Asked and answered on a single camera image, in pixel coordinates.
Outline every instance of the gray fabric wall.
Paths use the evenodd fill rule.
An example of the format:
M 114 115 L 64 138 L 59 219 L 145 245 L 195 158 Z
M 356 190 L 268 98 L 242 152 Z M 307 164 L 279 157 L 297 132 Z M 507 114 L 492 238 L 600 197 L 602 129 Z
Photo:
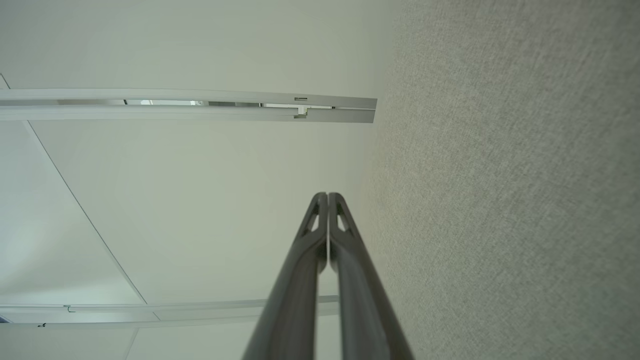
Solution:
M 416 358 L 640 358 L 639 4 L 404 5 L 356 221 Z

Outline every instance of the gray textured surface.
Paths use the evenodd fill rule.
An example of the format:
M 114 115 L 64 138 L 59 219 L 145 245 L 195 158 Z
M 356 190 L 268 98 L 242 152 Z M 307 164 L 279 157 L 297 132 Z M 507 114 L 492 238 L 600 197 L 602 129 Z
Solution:
M 404 6 L 361 228 L 416 358 L 640 358 L 638 4 Z

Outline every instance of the diagonal black line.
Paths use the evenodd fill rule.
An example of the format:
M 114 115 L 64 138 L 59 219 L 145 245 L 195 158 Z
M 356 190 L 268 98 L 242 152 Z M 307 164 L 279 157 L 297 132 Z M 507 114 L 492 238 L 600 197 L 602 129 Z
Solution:
M 120 264 L 120 262 L 118 262 L 118 259 L 116 259 L 116 257 L 113 255 L 113 252 L 111 251 L 111 249 L 109 249 L 109 245 L 107 245 L 107 243 L 104 241 L 104 239 L 102 238 L 102 235 L 100 235 L 100 232 L 98 232 L 98 229 L 95 228 L 95 225 L 93 224 L 93 222 L 91 221 L 91 219 L 89 218 L 89 215 L 86 214 L 86 211 L 84 210 L 84 208 L 82 207 L 82 205 L 80 205 L 80 202 L 78 201 L 76 195 L 74 194 L 73 191 L 71 191 L 71 188 L 69 187 L 69 184 L 67 184 L 67 181 L 65 180 L 65 178 L 62 176 L 62 173 L 60 172 L 60 170 L 58 170 L 58 167 L 56 166 L 56 163 L 53 162 L 53 159 L 51 158 L 51 155 L 49 155 L 49 151 L 47 151 L 47 148 L 44 147 L 44 144 L 42 143 L 42 140 L 40 139 L 40 137 L 38 136 L 38 133 L 36 133 L 35 129 L 33 128 L 33 125 L 31 125 L 30 121 L 27 121 L 29 123 L 29 126 L 31 127 L 31 130 L 33 131 L 33 133 L 35 134 L 36 138 L 38 139 L 38 141 L 40 142 L 40 146 L 42 146 L 42 148 L 44 149 L 44 152 L 47 154 L 47 156 L 49 157 L 49 160 L 51 161 L 51 163 L 53 164 L 53 167 L 56 168 L 56 171 L 58 172 L 58 175 L 60 175 L 60 178 L 62 179 L 62 181 L 65 183 L 65 185 L 67 186 L 67 189 L 69 189 L 69 192 L 71 193 L 71 195 L 74 197 L 74 199 L 76 200 L 76 203 L 78 204 L 78 206 L 80 207 L 80 209 L 82 210 L 82 212 L 84 213 L 84 215 L 86 216 L 86 219 L 89 220 L 89 224 L 91 224 L 91 226 L 93 227 L 93 230 L 95 230 L 95 233 L 98 234 L 98 237 L 100 237 L 100 240 L 102 240 L 102 243 L 104 244 L 104 246 L 107 248 L 107 250 L 109 251 L 109 254 L 111 255 L 111 258 L 113 258 L 113 260 L 116 262 L 116 264 L 118 265 L 118 268 L 120 269 L 120 271 L 122 272 L 122 274 L 124 275 L 124 277 L 127 279 L 127 282 L 131 285 L 131 287 L 136 291 L 136 294 L 138 294 L 138 296 L 142 299 L 142 301 L 145 302 L 145 304 L 148 304 L 148 302 L 145 300 L 145 298 L 142 296 L 142 294 L 140 293 L 140 291 L 138 291 L 138 288 L 133 284 L 133 282 L 131 281 L 131 279 L 129 278 L 129 275 L 127 275 L 127 273 L 124 271 L 124 269 L 122 268 L 122 265 Z

